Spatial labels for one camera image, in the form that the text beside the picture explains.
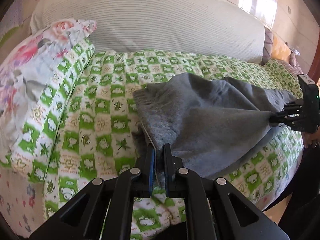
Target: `orange pillow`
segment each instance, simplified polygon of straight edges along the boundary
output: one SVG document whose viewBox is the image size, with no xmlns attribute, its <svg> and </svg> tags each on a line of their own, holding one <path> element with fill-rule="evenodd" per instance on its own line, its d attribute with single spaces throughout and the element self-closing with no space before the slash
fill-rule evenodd
<svg viewBox="0 0 320 240">
<path fill-rule="evenodd" d="M 273 46 L 271 52 L 271 58 L 284 60 L 285 62 L 290 62 L 290 48 L 275 34 L 273 35 Z"/>
</svg>

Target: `person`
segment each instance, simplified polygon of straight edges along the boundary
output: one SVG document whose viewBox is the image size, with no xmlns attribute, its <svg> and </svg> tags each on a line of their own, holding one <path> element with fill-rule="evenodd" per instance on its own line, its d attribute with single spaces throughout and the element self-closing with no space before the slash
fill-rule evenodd
<svg viewBox="0 0 320 240">
<path fill-rule="evenodd" d="M 320 142 L 320 128 L 315 133 L 302 132 L 303 146 L 307 149 L 310 145 L 315 148 L 316 142 Z"/>
</svg>

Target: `green and white bedsheet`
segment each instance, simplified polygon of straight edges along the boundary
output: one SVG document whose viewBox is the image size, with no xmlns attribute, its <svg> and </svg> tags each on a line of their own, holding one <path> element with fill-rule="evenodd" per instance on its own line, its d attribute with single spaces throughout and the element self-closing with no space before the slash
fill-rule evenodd
<svg viewBox="0 0 320 240">
<path fill-rule="evenodd" d="M 157 50 L 97 53 L 63 113 L 44 185 L 47 217 L 93 178 L 111 179 L 134 166 L 138 153 L 131 132 L 137 131 L 139 118 L 133 91 L 183 72 L 208 80 L 231 76 L 264 88 L 287 89 L 298 98 L 302 95 L 297 80 L 272 60 L 260 66 L 224 56 Z M 272 201 L 284 189 L 301 149 L 300 133 L 285 127 L 225 178 L 254 203 L 270 195 Z M 151 199 L 134 203 L 132 239 L 148 238 L 184 220 L 183 200 L 168 199 L 165 190 L 156 187 Z"/>
</svg>

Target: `bed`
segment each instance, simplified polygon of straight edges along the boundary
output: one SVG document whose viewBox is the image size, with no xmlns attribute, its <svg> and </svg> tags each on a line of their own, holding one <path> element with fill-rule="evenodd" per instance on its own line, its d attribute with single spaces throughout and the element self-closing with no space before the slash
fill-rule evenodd
<svg viewBox="0 0 320 240">
<path fill-rule="evenodd" d="M 89 36 L 95 54 L 68 101 L 44 181 L 23 178 L 5 163 L 0 167 L 0 187 L 8 189 L 0 195 L 0 211 L 18 235 L 28 236 L 91 179 L 111 179 L 134 166 L 138 152 L 131 132 L 138 129 L 139 118 L 132 92 L 149 82 L 166 82 L 183 72 L 208 80 L 231 76 L 301 97 L 284 63 L 270 59 L 259 65 L 265 29 L 238 7 L 223 0 L 120 1 L 42 0 L 31 16 L 33 33 L 71 16 L 94 18 L 98 28 Z M 71 120 L 84 120 L 82 112 L 89 113 L 85 118 L 104 117 L 91 124 L 94 133 L 82 132 L 84 123 Z M 65 154 L 71 124 L 78 127 L 78 148 Z M 263 210 L 290 182 L 302 148 L 300 134 L 285 127 L 262 151 L 223 176 Z M 133 239 L 148 238 L 185 219 L 183 200 L 166 198 L 159 187 L 151 199 L 136 199 L 134 205 Z M 153 222 L 144 224 L 141 217 Z"/>
</svg>

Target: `gray cloth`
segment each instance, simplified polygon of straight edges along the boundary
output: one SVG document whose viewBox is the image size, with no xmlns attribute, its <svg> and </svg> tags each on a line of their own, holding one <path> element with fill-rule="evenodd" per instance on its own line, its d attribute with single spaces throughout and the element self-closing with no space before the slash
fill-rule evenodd
<svg viewBox="0 0 320 240">
<path fill-rule="evenodd" d="M 271 114 L 296 99 L 286 90 L 263 89 L 233 78 L 208 81 L 189 73 L 148 84 L 133 97 L 145 133 L 156 147 L 161 185 L 163 144 L 171 145 L 172 154 L 186 168 L 213 179 L 260 151 L 280 130 L 269 124 Z"/>
</svg>

